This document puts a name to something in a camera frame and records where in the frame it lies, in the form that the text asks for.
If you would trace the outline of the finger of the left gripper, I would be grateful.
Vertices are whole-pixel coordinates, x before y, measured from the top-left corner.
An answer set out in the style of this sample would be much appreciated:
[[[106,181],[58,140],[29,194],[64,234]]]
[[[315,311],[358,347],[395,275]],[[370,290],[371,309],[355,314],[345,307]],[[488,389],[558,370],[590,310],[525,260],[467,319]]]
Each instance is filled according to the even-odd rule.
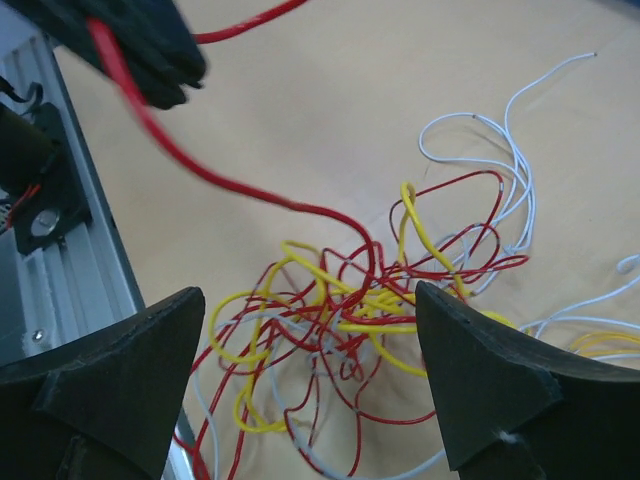
[[[16,0],[9,7],[105,73],[88,27],[109,27],[146,102],[168,110],[187,101],[185,86],[202,86],[207,63],[172,1]]]

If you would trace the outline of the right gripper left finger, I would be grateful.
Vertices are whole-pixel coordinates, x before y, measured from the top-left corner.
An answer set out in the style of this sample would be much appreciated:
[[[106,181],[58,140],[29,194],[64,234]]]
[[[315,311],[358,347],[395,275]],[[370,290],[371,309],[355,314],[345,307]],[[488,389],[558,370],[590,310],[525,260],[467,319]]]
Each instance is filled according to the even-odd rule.
[[[204,313],[188,287],[2,366],[2,478],[161,478]]]

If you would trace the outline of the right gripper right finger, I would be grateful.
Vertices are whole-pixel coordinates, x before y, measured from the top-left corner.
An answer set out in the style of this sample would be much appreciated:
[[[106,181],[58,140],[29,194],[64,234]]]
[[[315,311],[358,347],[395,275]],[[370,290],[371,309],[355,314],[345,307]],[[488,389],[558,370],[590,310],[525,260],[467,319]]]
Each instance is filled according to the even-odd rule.
[[[462,479],[636,479],[639,373],[580,357],[419,282],[416,324]]]

